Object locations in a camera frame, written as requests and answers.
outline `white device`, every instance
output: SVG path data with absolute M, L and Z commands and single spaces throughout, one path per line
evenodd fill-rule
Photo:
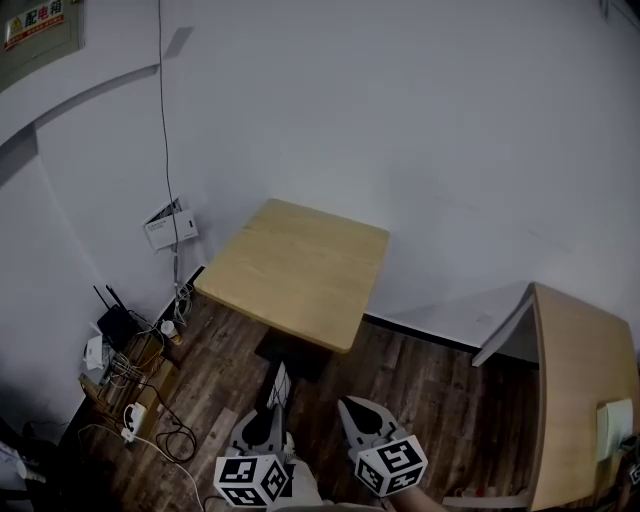
M 418 439 L 409 436 L 358 452 L 356 477 L 382 498 L 418 484 L 427 464 Z
M 87 370 L 96 368 L 104 369 L 104 354 L 102 347 L 102 334 L 87 341 L 87 348 L 84 351 L 84 362 L 87 363 Z
M 232 507 L 271 506 L 288 481 L 275 455 L 216 459 L 213 485 Z
M 611 457 L 632 433 L 633 403 L 630 398 L 598 409 L 596 460 L 600 462 Z
M 144 415 L 147 413 L 147 408 L 140 405 L 138 402 L 135 404 L 129 404 L 124 409 L 124 428 L 120 435 L 124 437 L 127 442 L 132 442 L 135 435 L 142 425 Z
M 173 226 L 170 203 L 147 219 L 143 225 L 149 244 L 154 251 L 175 244 L 176 231 L 178 232 L 178 242 L 198 236 L 198 228 L 196 227 L 193 213 L 182 208 L 180 198 L 176 198 L 173 201 L 173 211 L 176 217 L 175 228 Z

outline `table top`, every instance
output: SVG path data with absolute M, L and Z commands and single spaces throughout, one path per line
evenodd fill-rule
M 203 295 L 272 327 L 348 352 L 389 233 L 269 199 L 195 281 Z
M 634 432 L 640 432 L 640 385 L 627 322 L 546 286 L 533 287 L 541 389 L 531 509 L 541 510 L 594 492 L 601 469 L 596 411 L 631 398 Z

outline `electrical box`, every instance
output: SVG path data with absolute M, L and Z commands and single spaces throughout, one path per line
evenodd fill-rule
M 0 1 L 0 22 L 0 91 L 83 46 L 83 5 L 74 0 Z

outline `power cable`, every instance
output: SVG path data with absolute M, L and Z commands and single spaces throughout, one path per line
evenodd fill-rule
M 130 380 L 131 382 L 135 382 L 140 386 L 153 389 L 156 392 L 156 395 L 158 396 L 158 400 L 160 401 L 162 406 L 169 412 L 169 414 L 171 414 L 171 416 L 173 416 L 175 421 L 173 421 L 172 423 L 177 428 L 175 430 L 170 430 L 168 432 L 158 432 L 158 434 L 156 435 L 156 444 L 158 445 L 158 447 L 162 447 L 161 449 L 163 449 L 164 455 L 169 460 L 171 460 L 171 462 L 175 462 L 176 464 L 185 464 L 189 462 L 191 459 L 193 459 L 198 449 L 198 440 L 196 438 L 196 435 L 193 433 L 193 430 L 191 430 L 184 423 L 182 423 L 182 420 L 180 420 L 180 418 L 178 418 L 178 416 L 167 406 L 167 404 L 162 399 L 162 396 L 160 396 L 160 392 L 158 391 L 158 389 L 151 384 L 140 382 L 135 379 L 130 379 L 126 375 L 120 375 L 120 376 L 124 379 Z M 170 445 L 170 440 L 173 438 L 173 436 L 184 436 L 189 440 L 192 451 L 187 457 L 178 457 L 171 452 L 171 448 L 169 448 L 169 445 Z
M 82 455 L 82 441 L 80 440 L 80 433 L 84 430 L 87 430 L 88 428 L 91 427 L 98 427 L 101 428 L 102 430 L 106 430 L 107 432 L 110 432 L 111 434 L 113 434 L 114 436 L 117 436 L 119 439 L 122 439 L 122 437 L 120 436 L 120 434 L 118 434 L 117 432 L 114 432 L 113 430 L 111 430 L 110 428 L 104 427 L 102 425 L 98 425 L 97 423 L 90 423 L 89 425 L 86 425 L 85 427 L 82 427 L 80 430 L 78 430 L 78 443 L 80 444 L 80 457 L 82 458 L 82 461 L 84 462 L 84 456 Z M 189 473 L 185 468 L 183 468 L 180 464 L 178 464 L 176 461 L 171 460 L 169 457 L 167 457 L 167 454 L 164 453 L 158 446 L 156 446 L 155 444 L 153 444 L 151 441 L 147 441 L 146 439 L 143 439 L 142 437 L 138 437 L 138 436 L 133 436 L 137 441 L 140 441 L 144 444 L 147 444 L 149 446 L 151 446 L 151 448 L 153 448 L 154 450 L 159 451 L 163 457 L 165 459 L 167 459 L 169 462 L 175 464 L 177 467 L 179 467 L 191 480 L 191 482 L 193 482 L 193 488 L 196 491 L 196 499 L 198 500 L 198 505 L 200 506 L 200 509 L 202 510 L 202 512 L 206 512 L 205 508 L 204 508 L 204 503 L 206 503 L 207 499 L 206 498 L 204 503 L 202 501 L 200 501 L 200 494 L 198 493 L 198 485 L 196 484 L 195 479 L 193 478 L 193 476 L 191 475 L 191 473 Z
M 176 209 L 173 203 L 173 193 L 171 192 L 171 179 L 169 178 L 169 141 L 167 139 L 167 121 L 164 116 L 164 80 L 162 65 L 162 6 L 158 0 L 158 70 L 160 78 L 160 115 L 162 117 L 162 134 L 164 136 L 164 169 L 165 178 L 167 180 L 167 190 L 169 191 L 169 201 L 171 208 L 171 218 L 173 220 L 173 232 L 176 235 L 176 243 L 171 246 L 173 252 L 173 287 L 175 291 L 174 315 L 175 311 L 179 313 L 180 303 L 180 286 L 178 284 L 179 256 L 178 256 L 178 226 L 176 224 Z

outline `power strip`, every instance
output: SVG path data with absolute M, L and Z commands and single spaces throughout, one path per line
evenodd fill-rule
M 140 405 L 138 402 L 135 404 L 129 404 L 125 407 L 124 428 L 122 429 L 122 432 L 120 432 L 120 435 L 126 442 L 130 443 L 135 439 L 146 413 L 146 407 Z

